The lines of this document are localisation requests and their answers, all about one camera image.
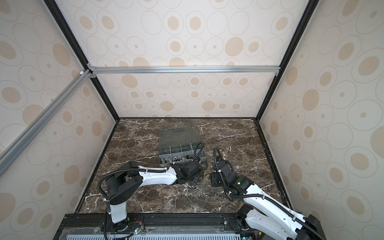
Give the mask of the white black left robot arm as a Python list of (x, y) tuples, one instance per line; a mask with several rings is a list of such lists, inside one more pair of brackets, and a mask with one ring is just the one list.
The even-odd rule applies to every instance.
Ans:
[(197, 161), (171, 164), (164, 168), (147, 168), (130, 161), (98, 181), (97, 188), (107, 202), (106, 212), (112, 223), (128, 218), (127, 201), (140, 187), (152, 185), (197, 185), (204, 169)]

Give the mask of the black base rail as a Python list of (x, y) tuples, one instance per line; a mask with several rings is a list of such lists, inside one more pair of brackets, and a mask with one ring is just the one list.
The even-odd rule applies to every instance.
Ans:
[(55, 240), (270, 240), (262, 229), (241, 227), (227, 214), (128, 214), (114, 224), (105, 214), (64, 216)]

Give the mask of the diagonal aluminium frame bar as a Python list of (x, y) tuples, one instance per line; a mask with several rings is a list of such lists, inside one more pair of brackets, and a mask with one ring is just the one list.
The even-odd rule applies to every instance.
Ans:
[(41, 114), (9, 145), (9, 147), (1, 154), (1, 175), (3, 175), (13, 162), (20, 156), (32, 140), (40, 133), (40, 131), (49, 123), (49, 121), (57, 114), (63, 105), (69, 100), (75, 91), (89, 79), (90, 70), (78, 75), (48, 106)]

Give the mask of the black right corner post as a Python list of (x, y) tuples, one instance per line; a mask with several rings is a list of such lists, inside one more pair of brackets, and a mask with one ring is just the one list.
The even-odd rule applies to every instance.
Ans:
[(274, 92), (275, 90), (277, 89), (278, 85), (279, 85), (279, 82), (281, 80), (281, 78), (283, 77), (283, 74), (285, 73), (287, 67), (288, 67), (288, 64), (290, 63), (291, 61), (291, 58), (302, 38), (302, 36), (304, 35), (304, 32), (319, 4), (319, 0), (310, 0), (308, 1), (308, 4), (304, 10), (304, 13), (302, 15), (302, 17), (300, 18), (300, 21), (298, 23), (298, 26), (293, 34), (293, 37), (290, 41), (290, 43), (288, 44), (288, 48), (284, 54), (284, 57), (282, 59), (282, 62), (280, 64), (280, 70), (279, 72), (277, 73), (277, 75), (274, 77), (268, 91), (267, 91), (267, 94), (266, 96), (264, 97), (264, 100), (262, 102), (262, 105), (260, 107), (260, 110), (255, 118), (255, 123), (258, 123), (260, 122), (263, 114), (265, 113), (271, 99), (272, 99), (272, 96), (274, 95)]

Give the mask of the black left corner post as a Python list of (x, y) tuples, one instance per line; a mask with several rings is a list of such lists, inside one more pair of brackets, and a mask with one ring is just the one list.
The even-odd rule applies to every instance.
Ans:
[(109, 97), (106, 94), (106, 91), (102, 87), (101, 82), (96, 77), (96, 75), (93, 73), (93, 71), (90, 68), (90, 63), (82, 50), (79, 42), (77, 41), (73, 31), (71, 30), (67, 20), (65, 19), (63, 13), (59, 9), (59, 5), (56, 3), (56, 1), (51, 0), (44, 0), (43, 1), (46, 7), (48, 8), (49, 12), (53, 16), (55, 22), (58, 24), (61, 32), (63, 33), (64, 37), (66, 38), (67, 42), (69, 43), (71, 49), (75, 53), (77, 59), (80, 61), (80, 64), (85, 70), (89, 70), (91, 74), (93, 75), (91, 77), (91, 81), (96, 88), (97, 92), (99, 93), (101, 99), (103, 100), (104, 104), (106, 105), (108, 111), (112, 115), (113, 119), (118, 122), (120, 120), (120, 117), (115, 110), (115, 108), (112, 105), (112, 102), (110, 101)]

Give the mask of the clear plastic organizer box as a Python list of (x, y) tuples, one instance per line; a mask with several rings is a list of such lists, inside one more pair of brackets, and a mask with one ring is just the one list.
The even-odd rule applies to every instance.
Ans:
[(160, 130), (158, 140), (160, 167), (194, 160), (204, 170), (208, 168), (205, 144), (196, 125)]

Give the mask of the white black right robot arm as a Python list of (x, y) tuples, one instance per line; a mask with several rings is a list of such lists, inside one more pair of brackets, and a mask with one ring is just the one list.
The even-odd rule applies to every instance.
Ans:
[(244, 175), (233, 172), (231, 164), (215, 157), (213, 175), (216, 185), (224, 188), (229, 199), (243, 200), (239, 211), (246, 227), (259, 230), (275, 240), (325, 240), (320, 221), (313, 215), (305, 217), (284, 206)]

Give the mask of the horizontal aluminium frame bar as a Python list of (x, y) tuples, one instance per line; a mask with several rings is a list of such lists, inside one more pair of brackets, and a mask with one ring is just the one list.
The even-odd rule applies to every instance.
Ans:
[(278, 73), (279, 66), (91, 67), (95, 74)]

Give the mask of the black corner post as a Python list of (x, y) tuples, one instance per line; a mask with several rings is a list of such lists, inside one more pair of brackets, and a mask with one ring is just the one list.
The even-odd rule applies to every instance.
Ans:
[(93, 73), (93, 71), (90, 68), (90, 63), (82, 50), (79, 42), (77, 41), (73, 31), (71, 30), (67, 20), (65, 19), (63, 13), (59, 9), (59, 5), (56, 3), (56, 1), (51, 0), (44, 0), (43, 1), (46, 7), (48, 8), (49, 12), (53, 16), (55, 22), (58, 24), (61, 32), (63, 33), (64, 37), (66, 38), (67, 42), (69, 43), (71, 49), (75, 53), (77, 59), (80, 61), (80, 64), (85, 70), (89, 70), (91, 74), (93, 75), (91, 77), (91, 81), (96, 88), (97, 92), (99, 93), (101, 99), (103, 100), (104, 104), (106, 105), (108, 111), (112, 115), (113, 119), (118, 122), (120, 120), (120, 117), (115, 110), (115, 108), (112, 105), (112, 102), (110, 101), (109, 97), (106, 94), (106, 91), (102, 87), (101, 82), (96, 77), (96, 75)]
[(288, 48), (284, 54), (284, 57), (282, 59), (282, 62), (280, 64), (280, 70), (279, 72), (277, 73), (277, 75), (274, 77), (268, 91), (267, 91), (267, 94), (266, 96), (264, 97), (264, 100), (262, 102), (262, 105), (260, 107), (260, 110), (255, 118), (255, 123), (258, 123), (260, 122), (263, 114), (265, 113), (271, 99), (272, 99), (272, 96), (274, 95), (274, 92), (275, 90), (277, 89), (278, 85), (279, 85), (279, 82), (281, 80), (281, 78), (283, 77), (283, 74), (285, 73), (287, 67), (288, 67), (288, 64), (290, 63), (291, 61), (291, 58), (302, 38), (302, 36), (304, 35), (304, 32), (319, 4), (319, 0), (310, 0), (308, 1), (308, 4), (304, 10), (304, 13), (302, 15), (302, 17), (300, 18), (300, 21), (298, 23), (298, 26), (293, 34), (293, 37), (290, 41), (290, 43), (288, 44)]

